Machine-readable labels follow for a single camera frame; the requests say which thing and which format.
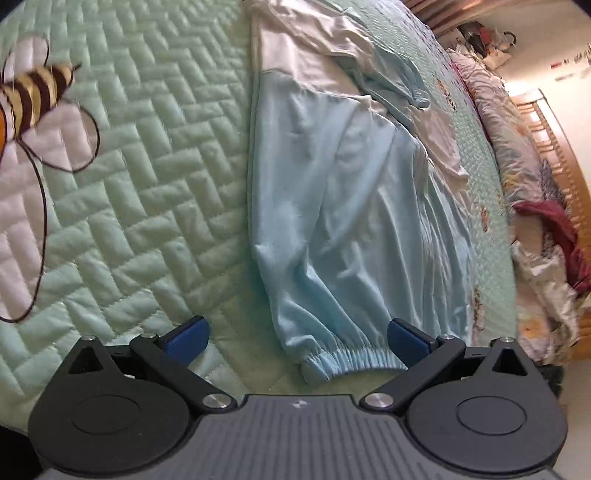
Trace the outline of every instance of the quilted fabric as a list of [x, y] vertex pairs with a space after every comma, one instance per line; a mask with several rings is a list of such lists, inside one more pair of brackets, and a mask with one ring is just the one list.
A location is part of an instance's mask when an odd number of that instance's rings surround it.
[[[498, 174], [478, 120], [449, 59], [434, 57], [433, 38], [421, 38], [401, 3], [372, 2], [356, 5], [372, 32], [413, 58], [439, 103], [459, 112], [452, 118], [470, 192], [489, 211], [486, 232], [474, 213], [487, 335], [512, 333]], [[250, 32], [239, 0], [25, 0], [0, 26], [0, 52], [32, 32], [48, 37], [53, 61], [82, 64], [66, 96], [96, 120], [100, 149], [75, 174], [37, 164], [47, 196], [45, 272], [30, 315], [0, 322], [0, 423], [26, 428], [81, 334], [126, 343], [195, 313], [210, 320], [212, 341], [191, 367], [237, 397], [359, 394], [391, 375], [314, 390], [276, 339], [248, 245]]]

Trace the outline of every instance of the clothing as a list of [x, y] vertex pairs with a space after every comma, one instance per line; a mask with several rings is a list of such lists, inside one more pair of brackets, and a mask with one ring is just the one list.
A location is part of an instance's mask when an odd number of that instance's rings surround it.
[[[413, 128], [411, 102], [429, 105], [414, 66], [391, 52], [380, 57], [378, 92], [375, 44], [350, 12], [312, 0], [250, 7], [249, 227], [283, 348], [319, 382], [402, 367], [386, 339], [393, 317], [469, 340], [469, 220], [403, 126]], [[293, 37], [280, 44], [297, 60], [267, 52], [278, 43], [266, 28]], [[330, 81], [299, 70], [298, 49], [316, 66], [313, 53], [331, 57], [352, 83], [331, 67]]]
[[462, 167], [452, 119], [434, 102], [427, 108], [409, 107], [417, 138], [427, 149], [429, 159], [449, 186], [455, 199], [470, 212], [468, 172]]
[[577, 246], [579, 234], [560, 204], [547, 202], [519, 202], [515, 211], [522, 215], [540, 215], [554, 241], [560, 245], [566, 259], [567, 280], [579, 295], [591, 290], [591, 267]]

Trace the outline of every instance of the wooden headboard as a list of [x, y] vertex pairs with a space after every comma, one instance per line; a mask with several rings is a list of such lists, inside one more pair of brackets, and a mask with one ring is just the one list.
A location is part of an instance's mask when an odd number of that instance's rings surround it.
[[[558, 120], [539, 90], [513, 97], [530, 128], [540, 156], [552, 166], [552, 174], [572, 209], [571, 220], [579, 230], [579, 246], [591, 263], [591, 197], [581, 167]], [[573, 358], [591, 358], [591, 314], [580, 321], [581, 340], [573, 347]]]

